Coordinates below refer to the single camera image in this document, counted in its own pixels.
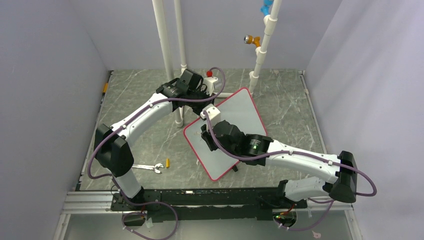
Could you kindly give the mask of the red-framed whiteboard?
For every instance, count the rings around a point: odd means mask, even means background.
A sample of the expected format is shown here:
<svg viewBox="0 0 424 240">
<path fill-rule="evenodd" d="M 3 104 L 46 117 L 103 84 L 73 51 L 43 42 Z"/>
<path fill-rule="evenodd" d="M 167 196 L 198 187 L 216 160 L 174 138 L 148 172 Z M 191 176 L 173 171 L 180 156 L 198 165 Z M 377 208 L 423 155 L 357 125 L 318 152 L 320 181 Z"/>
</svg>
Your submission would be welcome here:
<svg viewBox="0 0 424 240">
<path fill-rule="evenodd" d="M 221 112 L 221 121 L 213 128 L 213 139 L 232 155 L 256 157 L 267 152 L 272 139 L 267 131 L 255 102 L 247 88 L 241 88 L 220 102 L 216 107 Z M 208 177 L 217 181 L 232 170 L 239 161 L 228 156 L 219 148 L 210 151 L 202 140 L 201 127 L 207 127 L 206 121 L 196 119 L 183 130 L 183 134 Z"/>
</svg>

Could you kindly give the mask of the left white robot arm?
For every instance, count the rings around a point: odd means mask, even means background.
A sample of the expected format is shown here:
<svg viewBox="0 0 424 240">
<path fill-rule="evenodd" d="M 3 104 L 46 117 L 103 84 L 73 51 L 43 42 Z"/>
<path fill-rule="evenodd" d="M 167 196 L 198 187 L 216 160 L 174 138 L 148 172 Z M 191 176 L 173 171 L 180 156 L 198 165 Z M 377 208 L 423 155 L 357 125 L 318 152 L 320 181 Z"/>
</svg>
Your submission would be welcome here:
<svg viewBox="0 0 424 240">
<path fill-rule="evenodd" d="M 196 114 L 209 105 L 223 91 L 224 79 L 218 79 L 211 70 L 206 77 L 185 69 L 180 77 L 161 84 L 155 93 L 137 110 L 111 126 L 101 124 L 95 131 L 94 149 L 89 164 L 97 160 L 108 170 L 115 185 L 124 196 L 124 204 L 131 210 L 139 209 L 145 200 L 145 190 L 139 184 L 132 166 L 131 146 L 160 119 L 187 106 Z"/>
</svg>

